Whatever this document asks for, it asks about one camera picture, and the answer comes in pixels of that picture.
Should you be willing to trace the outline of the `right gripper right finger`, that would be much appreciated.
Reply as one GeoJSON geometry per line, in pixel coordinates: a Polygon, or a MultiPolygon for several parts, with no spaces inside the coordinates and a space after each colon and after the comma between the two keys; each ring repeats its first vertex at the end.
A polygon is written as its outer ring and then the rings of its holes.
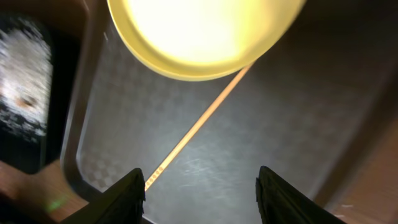
{"type": "Polygon", "coordinates": [[[345,224],[266,166],[256,178],[256,202],[263,224],[345,224]]]}

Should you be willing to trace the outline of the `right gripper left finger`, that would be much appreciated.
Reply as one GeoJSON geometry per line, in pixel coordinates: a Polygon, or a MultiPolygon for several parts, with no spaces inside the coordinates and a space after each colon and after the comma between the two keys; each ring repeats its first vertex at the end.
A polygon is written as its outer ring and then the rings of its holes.
{"type": "Polygon", "coordinates": [[[62,222],[64,224],[139,224],[146,200],[145,180],[135,168],[116,182],[100,198],[90,202],[62,222]]]}

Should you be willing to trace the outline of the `wooden chopstick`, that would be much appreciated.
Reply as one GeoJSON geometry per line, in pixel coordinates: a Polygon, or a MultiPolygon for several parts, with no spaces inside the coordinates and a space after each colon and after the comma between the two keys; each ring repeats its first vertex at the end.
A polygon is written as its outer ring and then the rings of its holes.
{"type": "Polygon", "coordinates": [[[144,190],[147,191],[151,185],[159,178],[164,170],[171,164],[171,162],[178,156],[183,148],[188,144],[192,137],[198,132],[198,130],[206,123],[210,116],[217,110],[222,104],[226,97],[232,92],[235,86],[241,81],[241,79],[247,74],[249,69],[254,65],[254,62],[246,65],[242,68],[238,74],[228,83],[225,89],[215,98],[214,102],[205,110],[205,112],[199,117],[194,125],[188,130],[178,144],[171,150],[171,152],[165,157],[160,163],[156,170],[146,180],[144,190]]]}

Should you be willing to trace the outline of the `yellow plate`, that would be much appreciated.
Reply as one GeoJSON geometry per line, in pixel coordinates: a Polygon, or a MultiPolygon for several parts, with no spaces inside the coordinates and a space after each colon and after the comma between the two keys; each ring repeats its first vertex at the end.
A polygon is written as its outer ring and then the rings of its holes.
{"type": "Polygon", "coordinates": [[[108,0],[129,51],[149,69],[190,82],[230,75],[265,54],[305,0],[108,0]]]}

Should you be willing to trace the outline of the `black waste tray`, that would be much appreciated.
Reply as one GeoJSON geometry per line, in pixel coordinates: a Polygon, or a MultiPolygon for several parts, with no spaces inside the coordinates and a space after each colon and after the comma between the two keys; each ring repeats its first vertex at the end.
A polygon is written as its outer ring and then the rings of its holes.
{"type": "Polygon", "coordinates": [[[80,41],[1,13],[1,161],[35,174],[60,156],[80,41]]]}

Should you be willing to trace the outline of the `dark brown serving tray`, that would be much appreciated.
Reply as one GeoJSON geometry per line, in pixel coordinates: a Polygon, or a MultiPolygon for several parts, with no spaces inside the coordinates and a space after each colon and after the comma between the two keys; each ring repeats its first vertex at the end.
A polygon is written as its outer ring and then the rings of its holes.
{"type": "MultiPolygon", "coordinates": [[[[232,76],[156,74],[123,44],[105,1],[88,23],[61,162],[92,202],[134,168],[149,178],[232,76]]],[[[149,187],[152,223],[259,223],[255,180],[270,167],[330,207],[397,109],[397,2],[308,1],[149,187]]]]}

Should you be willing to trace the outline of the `cooked rice pile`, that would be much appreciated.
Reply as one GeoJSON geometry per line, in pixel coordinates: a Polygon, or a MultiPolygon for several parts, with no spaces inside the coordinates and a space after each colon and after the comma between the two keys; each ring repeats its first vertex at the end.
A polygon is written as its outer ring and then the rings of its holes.
{"type": "Polygon", "coordinates": [[[1,126],[31,143],[46,135],[52,84],[52,49],[41,24],[1,14],[1,126]]]}

